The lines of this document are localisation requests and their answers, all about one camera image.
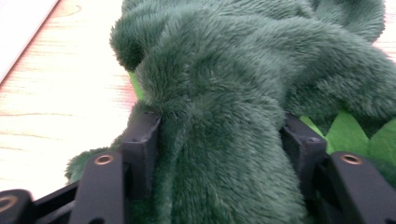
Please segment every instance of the plush toy's body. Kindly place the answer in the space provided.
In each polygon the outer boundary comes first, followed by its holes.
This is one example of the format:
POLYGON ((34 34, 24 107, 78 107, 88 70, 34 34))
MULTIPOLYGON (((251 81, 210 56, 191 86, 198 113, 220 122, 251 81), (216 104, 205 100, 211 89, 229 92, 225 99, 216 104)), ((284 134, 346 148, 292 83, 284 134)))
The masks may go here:
MULTIPOLYGON (((345 110, 369 136, 396 117, 396 67, 371 46, 383 10, 380 0, 125 1, 111 45, 145 95, 130 122, 147 109, 163 118, 154 194, 134 220, 308 222, 278 134, 285 111, 326 133, 345 110)), ((71 161, 69 177, 95 152, 71 161)))

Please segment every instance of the wood grain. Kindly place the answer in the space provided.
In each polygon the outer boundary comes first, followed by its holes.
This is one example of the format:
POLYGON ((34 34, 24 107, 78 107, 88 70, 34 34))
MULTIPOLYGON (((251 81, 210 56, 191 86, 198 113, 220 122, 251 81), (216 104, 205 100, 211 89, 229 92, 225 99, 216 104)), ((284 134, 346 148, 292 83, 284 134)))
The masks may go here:
MULTIPOLYGON (((108 146, 135 97, 108 45, 121 0, 61 0, 0 86, 0 190, 40 198, 80 152, 108 146)), ((396 62, 396 1, 375 42, 396 62)))

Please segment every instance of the stuffed animal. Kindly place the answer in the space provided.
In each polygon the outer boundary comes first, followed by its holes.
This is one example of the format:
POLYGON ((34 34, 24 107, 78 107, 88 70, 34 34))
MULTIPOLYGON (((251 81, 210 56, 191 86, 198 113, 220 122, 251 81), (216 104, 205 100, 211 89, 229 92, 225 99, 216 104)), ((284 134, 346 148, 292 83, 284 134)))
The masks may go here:
POLYGON ((383 17, 381 0, 125 0, 110 43, 141 88, 129 125, 162 117, 134 222, 310 222, 281 146, 286 112, 394 181, 396 66, 372 46, 383 17))

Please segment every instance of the green plush toy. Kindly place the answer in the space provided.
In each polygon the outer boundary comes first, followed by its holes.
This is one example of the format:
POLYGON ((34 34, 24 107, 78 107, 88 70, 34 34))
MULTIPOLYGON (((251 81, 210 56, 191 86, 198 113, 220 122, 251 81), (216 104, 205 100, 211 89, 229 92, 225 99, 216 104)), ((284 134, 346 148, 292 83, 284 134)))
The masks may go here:
MULTIPOLYGON (((396 175, 396 66, 372 46, 381 0, 125 0, 111 46, 162 116, 135 223, 307 223, 278 131, 289 111, 396 175)), ((80 178, 85 160, 70 161, 80 178)))

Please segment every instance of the table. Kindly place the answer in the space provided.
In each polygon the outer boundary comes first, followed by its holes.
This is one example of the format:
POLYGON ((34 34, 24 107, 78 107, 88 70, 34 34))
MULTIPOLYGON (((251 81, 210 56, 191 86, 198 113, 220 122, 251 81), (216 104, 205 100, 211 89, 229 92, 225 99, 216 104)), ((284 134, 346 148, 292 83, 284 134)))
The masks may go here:
MULTIPOLYGON (((64 186, 70 158, 105 147, 136 101, 108 45, 121 0, 61 0, 0 86, 0 190, 38 199, 64 186)), ((396 1, 375 42, 396 62, 396 1)))

